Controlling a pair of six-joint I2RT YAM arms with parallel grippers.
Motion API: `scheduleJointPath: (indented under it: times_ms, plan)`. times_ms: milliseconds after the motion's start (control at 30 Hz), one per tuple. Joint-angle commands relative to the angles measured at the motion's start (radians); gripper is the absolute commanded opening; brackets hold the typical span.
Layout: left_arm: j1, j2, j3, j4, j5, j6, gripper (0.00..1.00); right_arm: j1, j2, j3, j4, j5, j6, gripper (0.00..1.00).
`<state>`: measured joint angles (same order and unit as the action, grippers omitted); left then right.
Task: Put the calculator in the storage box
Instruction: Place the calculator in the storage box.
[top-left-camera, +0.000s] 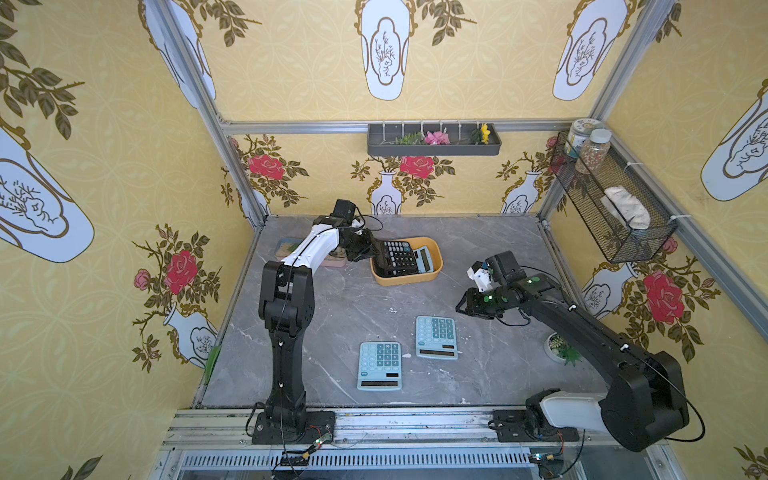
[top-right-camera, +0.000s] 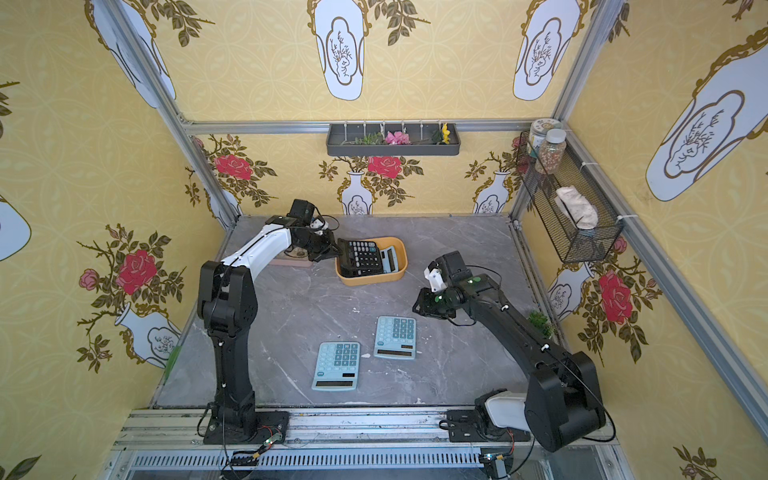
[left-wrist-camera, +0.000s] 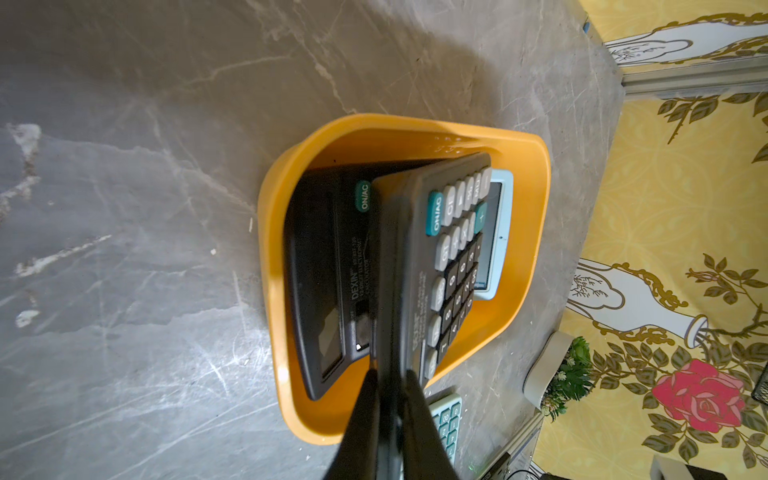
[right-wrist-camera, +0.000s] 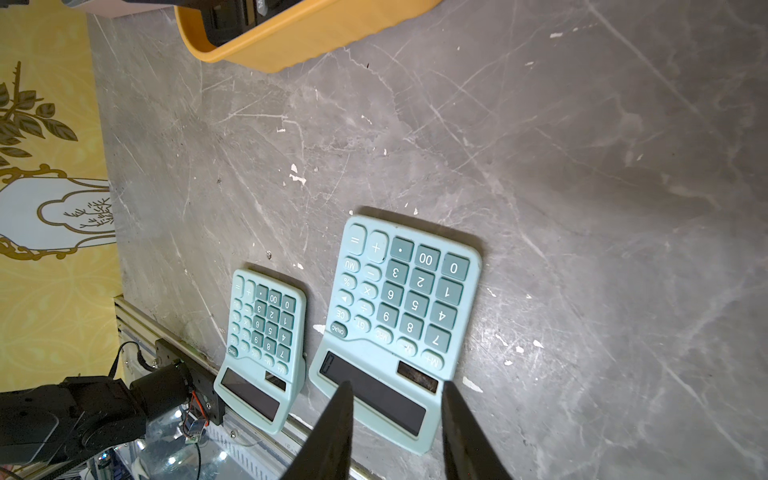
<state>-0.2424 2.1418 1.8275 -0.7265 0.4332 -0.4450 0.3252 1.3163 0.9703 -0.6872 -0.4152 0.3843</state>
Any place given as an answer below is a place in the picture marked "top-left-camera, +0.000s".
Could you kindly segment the yellow storage box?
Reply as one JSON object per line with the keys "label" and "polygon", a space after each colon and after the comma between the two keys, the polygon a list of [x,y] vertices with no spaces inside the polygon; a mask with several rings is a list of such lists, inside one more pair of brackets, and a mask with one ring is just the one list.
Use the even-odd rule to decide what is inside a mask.
{"label": "yellow storage box", "polygon": [[432,273],[425,273],[425,274],[416,274],[416,275],[409,275],[409,276],[400,276],[400,277],[394,277],[394,278],[382,278],[376,275],[373,271],[373,260],[371,258],[371,271],[373,273],[374,280],[381,286],[390,287],[390,286],[399,286],[399,285],[407,285],[407,284],[415,284],[415,283],[423,283],[432,281],[437,278],[438,274],[441,272],[443,268],[443,258],[442,254],[440,252],[440,249],[437,245],[437,243],[429,238],[429,237],[412,237],[412,238],[405,238],[405,239],[393,239],[393,240],[404,240],[410,243],[413,250],[418,249],[422,246],[427,246],[430,250],[432,260],[434,262],[434,271]]}

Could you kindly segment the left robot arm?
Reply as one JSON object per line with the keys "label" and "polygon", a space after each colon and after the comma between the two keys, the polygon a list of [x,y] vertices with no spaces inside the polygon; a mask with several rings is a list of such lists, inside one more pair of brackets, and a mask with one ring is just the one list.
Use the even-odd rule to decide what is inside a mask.
{"label": "left robot arm", "polygon": [[272,347],[272,387],[257,422],[264,430],[308,426],[302,348],[315,311],[314,272],[337,248],[352,261],[370,257],[372,241],[363,215],[321,216],[293,252],[264,265],[258,314]]}

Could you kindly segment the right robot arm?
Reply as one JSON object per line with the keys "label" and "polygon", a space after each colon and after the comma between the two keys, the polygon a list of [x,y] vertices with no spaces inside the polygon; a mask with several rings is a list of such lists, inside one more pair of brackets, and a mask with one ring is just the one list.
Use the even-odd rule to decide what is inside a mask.
{"label": "right robot arm", "polygon": [[689,423],[682,370],[666,352],[649,353],[616,334],[569,301],[560,286],[540,275],[482,292],[469,288],[457,312],[488,320],[511,309],[534,318],[562,337],[603,378],[604,394],[544,390],[526,405],[550,426],[608,433],[640,452]]}

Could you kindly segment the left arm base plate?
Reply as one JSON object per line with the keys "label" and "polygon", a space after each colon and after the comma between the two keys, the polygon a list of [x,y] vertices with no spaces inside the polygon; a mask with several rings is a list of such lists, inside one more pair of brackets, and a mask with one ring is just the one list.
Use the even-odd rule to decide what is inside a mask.
{"label": "left arm base plate", "polygon": [[251,443],[253,445],[311,444],[323,435],[333,435],[336,414],[330,410],[309,411],[302,423],[292,423],[287,415],[260,413]]}

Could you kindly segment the black calculator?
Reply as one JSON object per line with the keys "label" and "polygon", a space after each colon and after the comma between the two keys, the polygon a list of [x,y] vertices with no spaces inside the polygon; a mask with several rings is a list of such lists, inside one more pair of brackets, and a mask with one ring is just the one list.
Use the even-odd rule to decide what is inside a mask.
{"label": "black calculator", "polygon": [[420,273],[416,255],[409,242],[375,239],[373,246],[373,271],[379,277],[394,278]]}

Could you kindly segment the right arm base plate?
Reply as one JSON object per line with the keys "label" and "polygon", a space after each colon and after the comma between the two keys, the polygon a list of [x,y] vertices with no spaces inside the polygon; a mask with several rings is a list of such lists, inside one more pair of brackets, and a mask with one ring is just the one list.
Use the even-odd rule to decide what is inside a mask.
{"label": "right arm base plate", "polygon": [[542,413],[531,410],[494,410],[488,428],[499,442],[577,442],[580,435],[571,427],[555,427]]}

